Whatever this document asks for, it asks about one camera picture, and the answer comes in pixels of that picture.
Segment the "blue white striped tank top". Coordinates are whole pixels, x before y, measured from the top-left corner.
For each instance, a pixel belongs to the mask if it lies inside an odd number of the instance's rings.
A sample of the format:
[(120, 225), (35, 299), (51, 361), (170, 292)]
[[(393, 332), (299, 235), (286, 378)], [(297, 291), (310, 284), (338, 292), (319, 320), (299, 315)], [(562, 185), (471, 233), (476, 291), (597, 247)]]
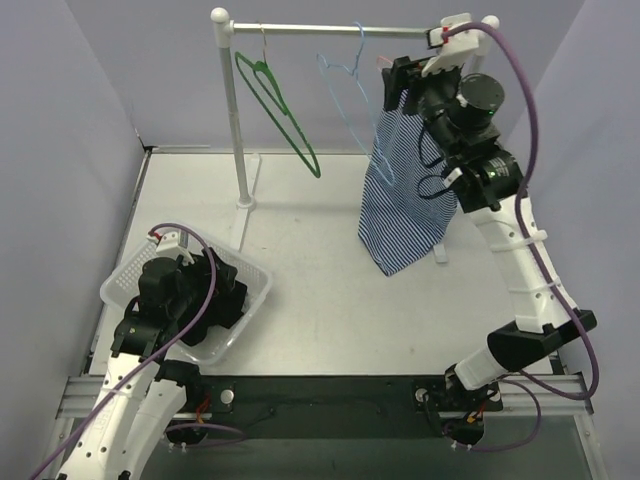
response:
[(425, 257), (444, 238), (457, 210), (441, 182), (441, 151), (418, 114), (398, 107), (380, 113), (366, 170), (358, 237), (386, 276)]

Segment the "green hanger with gold hook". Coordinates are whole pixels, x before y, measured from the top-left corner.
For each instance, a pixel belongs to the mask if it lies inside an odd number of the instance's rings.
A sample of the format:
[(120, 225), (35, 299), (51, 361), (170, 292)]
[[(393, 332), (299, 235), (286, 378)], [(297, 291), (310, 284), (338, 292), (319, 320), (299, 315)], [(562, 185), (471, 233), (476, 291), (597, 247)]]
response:
[(266, 31), (261, 23), (259, 23), (259, 32), (263, 39), (262, 57), (252, 60), (241, 51), (236, 51), (233, 56), (236, 70), (291, 150), (311, 175), (320, 179), (322, 171), (316, 152), (287, 104), (279, 82), (269, 66), (266, 55), (268, 45)]

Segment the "pink wire hanger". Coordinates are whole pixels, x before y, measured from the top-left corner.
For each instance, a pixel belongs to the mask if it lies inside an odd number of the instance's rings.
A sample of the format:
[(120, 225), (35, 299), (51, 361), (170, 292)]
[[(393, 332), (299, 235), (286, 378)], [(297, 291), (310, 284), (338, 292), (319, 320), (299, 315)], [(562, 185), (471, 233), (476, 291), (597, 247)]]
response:
[(378, 56), (376, 59), (376, 67), (379, 70), (384, 68), (391, 68), (393, 66), (393, 61), (384, 56)]

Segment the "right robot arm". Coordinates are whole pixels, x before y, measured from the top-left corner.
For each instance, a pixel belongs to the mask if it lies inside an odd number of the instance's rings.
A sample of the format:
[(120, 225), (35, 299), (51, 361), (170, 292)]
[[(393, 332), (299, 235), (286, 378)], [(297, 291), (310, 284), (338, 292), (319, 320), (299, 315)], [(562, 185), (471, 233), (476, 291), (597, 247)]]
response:
[(514, 318), (489, 333), (485, 347), (449, 367), (417, 403), (437, 437), (455, 449), (480, 452), (484, 410), (498, 384), (521, 373), (575, 339), (585, 339), (597, 320), (564, 293), (534, 221), (529, 197), (518, 199), (524, 178), (513, 155), (500, 144), (494, 114), (505, 94), (493, 77), (460, 68), (423, 75), (427, 62), (399, 57), (384, 68), (385, 111), (417, 114), (422, 132), (436, 144), (434, 165), (444, 192), (484, 237), (507, 286)]

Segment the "black tank top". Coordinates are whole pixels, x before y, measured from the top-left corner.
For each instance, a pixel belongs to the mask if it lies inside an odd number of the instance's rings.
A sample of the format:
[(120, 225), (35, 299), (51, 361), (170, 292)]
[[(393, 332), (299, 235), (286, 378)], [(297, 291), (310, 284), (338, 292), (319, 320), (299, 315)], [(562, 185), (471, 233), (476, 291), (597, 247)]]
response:
[[(229, 330), (243, 315), (243, 306), (247, 295), (247, 285), (237, 279), (238, 269), (223, 261), (210, 247), (216, 266), (215, 289), (207, 309), (199, 321), (182, 337), (181, 341), (189, 346), (201, 343), (208, 330), (220, 326)], [(179, 328), (184, 328), (196, 315), (206, 298), (210, 282), (211, 268), (204, 252), (194, 256), (194, 263), (182, 269), (193, 298), (192, 304), (179, 320)]]

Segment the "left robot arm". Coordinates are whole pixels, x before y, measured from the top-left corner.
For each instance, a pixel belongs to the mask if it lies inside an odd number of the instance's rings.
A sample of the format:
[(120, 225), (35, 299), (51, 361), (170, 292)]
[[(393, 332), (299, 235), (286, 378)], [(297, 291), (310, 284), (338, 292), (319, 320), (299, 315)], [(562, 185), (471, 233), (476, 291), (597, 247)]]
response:
[(247, 294), (212, 248), (145, 262), (124, 310), (94, 407), (60, 452), (59, 479), (137, 479), (175, 413), (206, 398), (197, 364), (169, 360), (176, 343), (233, 326)]

